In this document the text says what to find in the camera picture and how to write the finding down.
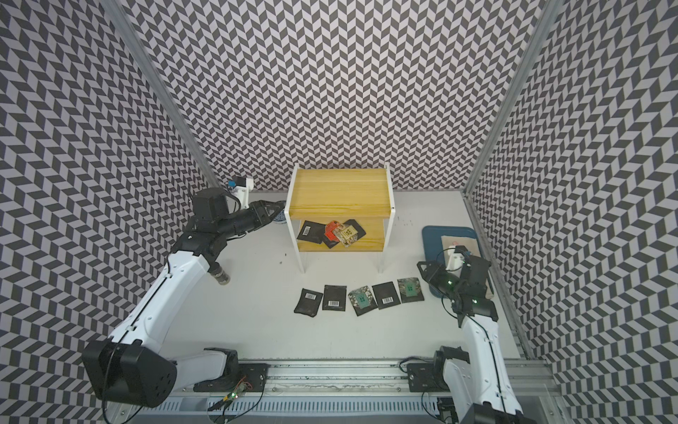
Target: shelf leg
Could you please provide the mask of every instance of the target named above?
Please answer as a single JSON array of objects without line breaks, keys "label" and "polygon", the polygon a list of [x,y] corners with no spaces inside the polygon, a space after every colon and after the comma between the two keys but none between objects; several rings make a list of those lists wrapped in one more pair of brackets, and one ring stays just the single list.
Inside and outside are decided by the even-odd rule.
[{"label": "shelf leg", "polygon": [[306,270],[304,269],[304,263],[301,260],[301,253],[299,253],[299,245],[296,242],[296,235],[294,233],[294,228],[292,227],[292,220],[290,220],[290,212],[288,210],[285,210],[285,220],[287,221],[287,229],[290,230],[290,237],[292,238],[292,247],[294,248],[294,253],[296,254],[297,257],[297,263],[299,264],[299,270],[301,270],[301,273],[305,273]]},{"label": "shelf leg", "polygon": [[391,229],[393,228],[393,219],[395,218],[395,202],[393,201],[393,184],[391,182],[391,167],[388,163],[384,164],[386,168],[386,181],[388,182],[388,198],[391,202],[391,215],[386,224],[386,237],[384,238],[384,250],[379,254],[379,274],[384,272],[384,264],[386,261],[386,247],[388,246],[388,239],[391,238]]}]

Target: black and white pattern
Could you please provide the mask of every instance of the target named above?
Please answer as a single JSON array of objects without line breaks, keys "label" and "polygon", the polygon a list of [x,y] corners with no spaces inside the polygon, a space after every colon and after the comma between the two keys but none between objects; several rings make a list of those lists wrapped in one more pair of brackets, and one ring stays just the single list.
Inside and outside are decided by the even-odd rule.
[{"label": "black and white pattern", "polygon": [[94,0],[3,0],[0,37],[0,421],[97,419],[79,352],[144,294],[202,177]]},{"label": "black and white pattern", "polygon": [[473,193],[585,423],[678,423],[678,18],[569,1]]},{"label": "black and white pattern", "polygon": [[388,162],[462,187],[543,0],[123,0],[219,178]]}]

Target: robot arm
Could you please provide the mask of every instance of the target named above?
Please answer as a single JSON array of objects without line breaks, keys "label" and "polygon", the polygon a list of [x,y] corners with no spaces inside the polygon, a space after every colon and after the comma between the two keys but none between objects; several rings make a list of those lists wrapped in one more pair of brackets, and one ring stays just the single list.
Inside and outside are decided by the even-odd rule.
[{"label": "robot arm", "polygon": [[220,284],[229,277],[216,261],[227,243],[267,224],[282,203],[253,201],[229,213],[224,189],[204,189],[193,198],[194,216],[172,247],[151,288],[107,340],[92,341],[83,365],[97,398],[153,408],[176,389],[216,379],[227,371],[222,351],[203,351],[168,360],[159,355],[186,295],[206,274]]},{"label": "robot arm", "polygon": [[434,373],[449,387],[461,424],[534,423],[522,415],[499,346],[498,314],[486,299],[490,262],[457,246],[447,265],[417,264],[422,278],[452,301],[468,351],[441,347]]}]

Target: white floor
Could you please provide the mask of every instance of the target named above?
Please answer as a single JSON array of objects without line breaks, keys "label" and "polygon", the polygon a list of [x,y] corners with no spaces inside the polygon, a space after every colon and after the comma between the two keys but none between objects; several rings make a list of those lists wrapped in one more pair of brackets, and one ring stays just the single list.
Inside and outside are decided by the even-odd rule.
[{"label": "white floor", "polygon": [[[285,199],[284,193],[253,195]],[[386,250],[384,273],[378,253],[307,253],[301,273],[285,225],[270,224],[224,249],[220,263],[231,275],[227,286],[210,276],[188,295],[161,352],[166,357],[204,347],[236,349],[241,359],[382,359],[432,356],[441,345],[464,346],[455,319],[424,286],[423,302],[374,310],[360,317],[323,311],[311,318],[293,313],[302,288],[323,291],[325,284],[348,291],[405,277],[419,277],[424,260],[421,230],[427,225],[472,227],[459,192],[395,194],[396,219]],[[519,358],[502,306],[500,345],[505,358]]]}]

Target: cable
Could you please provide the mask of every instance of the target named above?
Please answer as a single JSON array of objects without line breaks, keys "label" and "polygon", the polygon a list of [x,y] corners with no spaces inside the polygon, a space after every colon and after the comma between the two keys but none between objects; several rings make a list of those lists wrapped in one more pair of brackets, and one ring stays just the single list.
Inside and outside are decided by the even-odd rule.
[{"label": "cable", "polygon": [[404,360],[401,360],[400,362],[398,362],[398,368],[400,368],[400,371],[407,374],[407,371],[405,371],[403,369],[403,364],[408,362],[408,361],[412,361],[412,360],[419,360],[419,361],[422,361],[422,362],[433,362],[432,360],[424,359],[420,356],[408,356]]},{"label": "cable", "polygon": [[255,409],[257,406],[259,406],[259,403],[261,402],[261,398],[264,397],[264,389],[266,389],[266,379],[264,379],[263,385],[261,386],[261,396],[259,396],[259,400],[256,401],[254,406],[252,406],[250,409],[246,410],[240,415],[237,415],[236,417],[233,417],[232,419],[228,420],[229,423],[232,423],[233,421],[237,420],[238,418],[242,417],[244,414],[247,414],[249,411]]},{"label": "cable", "polygon": [[440,255],[443,254],[443,252],[445,252],[445,251],[447,251],[447,250],[456,249],[456,248],[457,248],[457,246],[454,246],[453,248],[442,249],[442,250],[440,251],[440,253],[438,253],[438,254],[435,256],[435,261],[436,261],[436,262],[439,262],[439,261],[438,261],[438,258],[440,257]]},{"label": "cable", "polygon": [[[247,375],[243,376],[243,378],[241,378],[240,381],[235,383],[235,386],[233,386],[233,388],[230,389],[221,400],[214,402],[212,406],[210,406],[209,398],[207,399],[207,410],[206,410],[207,419],[209,419],[212,422],[212,424],[224,424],[226,422],[226,409],[228,409],[228,407],[231,406],[233,401],[238,397],[240,393],[243,393],[246,390],[246,386],[249,385],[250,388],[252,387],[251,384],[245,382],[246,378]],[[243,389],[242,391],[238,391],[238,388],[240,388],[240,385],[242,384],[245,385],[245,389]],[[210,412],[216,409],[221,409],[221,416],[213,420],[210,417]]]},{"label": "cable", "polygon": [[[167,281],[167,278],[171,275],[172,268],[170,268],[170,258],[167,257],[165,264],[167,265],[167,274],[165,274],[165,278],[163,278],[163,281],[160,282],[158,285],[158,288],[151,294],[151,297],[148,299],[148,302],[142,306],[141,310],[139,311],[139,314],[132,320],[132,323],[127,327],[127,328],[132,328],[134,327],[134,323],[136,323],[136,320],[139,319],[141,314],[144,313],[144,309],[146,309],[146,306],[151,303],[153,300],[153,297],[155,296],[158,291],[160,291],[160,288],[163,286],[165,281]],[[106,385],[108,384],[108,378],[110,377],[110,372],[111,372],[111,364],[113,363],[113,355],[115,355],[116,350],[118,350],[118,346],[120,346],[120,342],[127,336],[129,333],[129,330],[125,330],[123,333],[123,336],[115,343],[115,346],[113,347],[113,350],[111,351],[111,357],[108,359],[108,365],[106,366],[106,372],[104,373],[104,389],[101,391],[101,412],[102,416],[104,417],[104,421],[106,421],[106,424],[111,424],[111,422],[108,420],[108,417],[106,416]],[[134,414],[131,415],[130,418],[124,420],[120,424],[126,424],[129,423],[138,413],[141,411],[143,406],[140,406],[138,410]]]},{"label": "cable", "polygon": [[226,239],[226,241],[227,241],[227,242],[231,242],[231,241],[233,241],[233,240],[238,240],[238,239],[241,239],[241,238],[245,237],[246,235],[247,235],[247,233],[245,233],[245,234],[243,234],[243,235],[241,235],[241,236],[239,236],[239,237],[231,237],[230,239]]},{"label": "cable", "polygon": [[451,316],[451,317],[453,317],[455,320],[457,320],[457,319],[458,319],[458,318],[457,318],[457,315],[454,315],[452,312],[448,311],[447,308],[445,307],[445,303],[443,302],[444,300],[445,300],[444,297],[441,297],[441,298],[440,298],[440,304],[443,305],[443,309],[445,310],[445,312],[447,312],[447,314],[448,314],[449,316]]},{"label": "cable", "polygon": [[436,421],[440,421],[441,423],[447,424],[447,421],[445,421],[447,418],[443,420],[442,415],[441,415],[440,418],[438,418],[438,417],[436,417],[435,415],[431,414],[431,413],[428,411],[428,409],[426,409],[426,405],[424,405],[424,393],[427,393],[429,396],[430,396],[430,394],[429,394],[427,391],[423,391],[423,392],[422,392],[422,408],[424,409],[424,411],[426,411],[426,414],[428,414],[431,418],[433,418],[433,419],[436,420]]},{"label": "cable", "polygon": [[234,210],[233,212],[231,212],[228,215],[230,216],[230,215],[232,215],[236,212],[240,212],[240,210],[242,210],[242,208],[243,208],[243,206],[240,204],[240,199],[235,197],[228,189],[225,190],[225,194],[226,194],[226,197],[230,197],[231,199],[235,200],[235,203],[238,205],[238,210]]},{"label": "cable", "polygon": [[476,323],[478,327],[483,329],[485,337],[487,337],[487,342],[490,344],[490,352],[492,353],[492,361],[494,363],[494,372],[497,374],[497,388],[499,389],[499,398],[502,400],[502,407],[504,408],[504,415],[506,415],[506,422],[510,423],[511,420],[509,420],[509,414],[506,412],[506,404],[504,403],[504,396],[502,395],[502,383],[499,379],[499,368],[497,367],[497,359],[494,357],[494,349],[492,348],[492,340],[490,339],[490,335],[487,333],[485,327],[480,325],[478,321],[474,320],[470,315],[466,315],[466,317]]}]

